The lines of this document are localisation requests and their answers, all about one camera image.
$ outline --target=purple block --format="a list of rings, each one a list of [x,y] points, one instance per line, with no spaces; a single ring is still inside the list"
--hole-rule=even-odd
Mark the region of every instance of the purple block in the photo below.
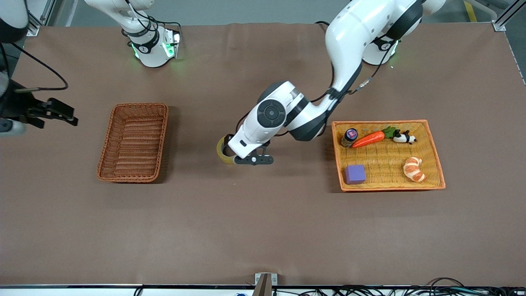
[[[350,165],[345,168],[345,183],[356,185],[365,182],[365,167],[363,164]]]

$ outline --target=table surface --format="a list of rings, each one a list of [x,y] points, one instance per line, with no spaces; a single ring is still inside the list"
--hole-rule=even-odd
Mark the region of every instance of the table surface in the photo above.
[[[217,141],[272,82],[309,98],[330,63],[318,25],[184,27],[178,61],[141,66],[120,28],[42,27],[26,49],[70,83],[78,127],[0,141],[0,283],[470,285],[526,278],[522,84],[491,24],[421,24],[332,121],[429,120],[447,188],[342,193],[331,133],[273,140],[270,166],[225,165]],[[357,82],[373,72],[365,66]],[[26,56],[25,86],[59,80]],[[156,184],[95,173],[117,103],[170,106]]]

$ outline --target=basket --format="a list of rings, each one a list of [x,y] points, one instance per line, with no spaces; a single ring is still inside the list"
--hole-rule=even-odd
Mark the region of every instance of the basket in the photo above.
[[[345,131],[354,128],[358,138],[393,126],[401,131],[410,130],[417,138],[412,145],[396,143],[392,139],[360,148],[343,147],[340,143]],[[437,149],[427,120],[408,121],[335,121],[332,123],[332,141],[340,187],[343,191],[432,190],[446,188]],[[422,159],[420,169],[426,175],[422,182],[414,182],[403,173],[406,160],[412,156]],[[345,183],[345,168],[362,164],[367,180],[362,184]]]
[[[107,182],[148,183],[159,176],[168,106],[118,104],[109,117],[97,178]]]

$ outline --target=toy carrot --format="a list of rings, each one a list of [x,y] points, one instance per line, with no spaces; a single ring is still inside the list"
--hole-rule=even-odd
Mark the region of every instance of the toy carrot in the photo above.
[[[372,143],[380,142],[385,138],[392,138],[395,135],[395,127],[388,126],[381,131],[374,132],[372,134],[366,135],[365,137],[356,140],[351,146],[352,148],[363,147]]]

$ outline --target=croissant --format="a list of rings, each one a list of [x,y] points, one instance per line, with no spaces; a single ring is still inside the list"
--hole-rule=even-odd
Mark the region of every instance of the croissant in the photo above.
[[[407,159],[406,164],[403,166],[403,173],[415,182],[422,182],[426,178],[426,175],[420,171],[421,163],[422,159],[418,157]]]

